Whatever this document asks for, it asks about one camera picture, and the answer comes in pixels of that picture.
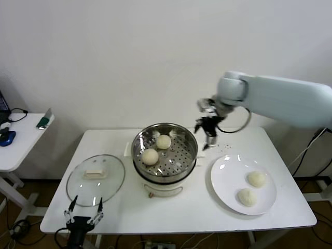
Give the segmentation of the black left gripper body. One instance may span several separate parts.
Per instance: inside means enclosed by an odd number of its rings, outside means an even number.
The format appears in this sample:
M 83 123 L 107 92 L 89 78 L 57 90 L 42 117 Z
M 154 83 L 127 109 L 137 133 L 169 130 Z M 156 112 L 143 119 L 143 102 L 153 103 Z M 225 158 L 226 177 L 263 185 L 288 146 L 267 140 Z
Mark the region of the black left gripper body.
M 70 231 L 66 248 L 75 249 L 82 248 L 85 236 L 94 229 L 94 224 L 90 222 L 90 217 L 74 216 L 74 221 L 70 221 L 66 228 Z

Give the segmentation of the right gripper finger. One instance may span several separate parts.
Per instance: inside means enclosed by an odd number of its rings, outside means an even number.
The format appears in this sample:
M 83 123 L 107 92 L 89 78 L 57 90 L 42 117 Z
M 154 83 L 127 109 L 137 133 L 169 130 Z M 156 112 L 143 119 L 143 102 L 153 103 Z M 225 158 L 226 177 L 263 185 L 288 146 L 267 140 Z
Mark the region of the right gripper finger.
M 203 131 L 206 132 L 205 127 L 206 127 L 206 119 L 199 118 L 196 120 L 194 132 L 198 132 L 199 129 L 203 129 Z
M 216 136 L 206 136 L 205 143 L 203 145 L 202 150 L 207 150 L 211 147 L 214 147 L 217 143 L 217 137 Z

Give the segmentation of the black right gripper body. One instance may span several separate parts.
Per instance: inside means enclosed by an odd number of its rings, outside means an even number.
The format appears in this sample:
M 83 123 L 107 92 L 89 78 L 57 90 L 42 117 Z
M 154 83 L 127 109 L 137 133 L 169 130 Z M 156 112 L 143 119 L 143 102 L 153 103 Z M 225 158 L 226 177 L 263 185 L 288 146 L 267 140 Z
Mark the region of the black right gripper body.
M 206 116 L 203 117 L 203 130 L 208 137 L 217 137 L 216 129 L 223 117 L 219 116 Z

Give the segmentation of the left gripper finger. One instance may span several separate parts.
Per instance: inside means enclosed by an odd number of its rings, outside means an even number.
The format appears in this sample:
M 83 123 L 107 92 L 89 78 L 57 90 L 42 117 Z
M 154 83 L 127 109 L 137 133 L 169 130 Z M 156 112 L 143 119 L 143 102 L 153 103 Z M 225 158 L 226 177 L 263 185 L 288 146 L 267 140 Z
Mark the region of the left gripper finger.
M 74 200 L 70 203 L 69 208 L 64 211 L 64 217 L 67 224 L 74 223 L 73 210 L 77 201 L 78 195 L 75 196 Z
M 90 218 L 89 225 L 97 225 L 103 218 L 103 198 L 100 199 L 96 215 Z

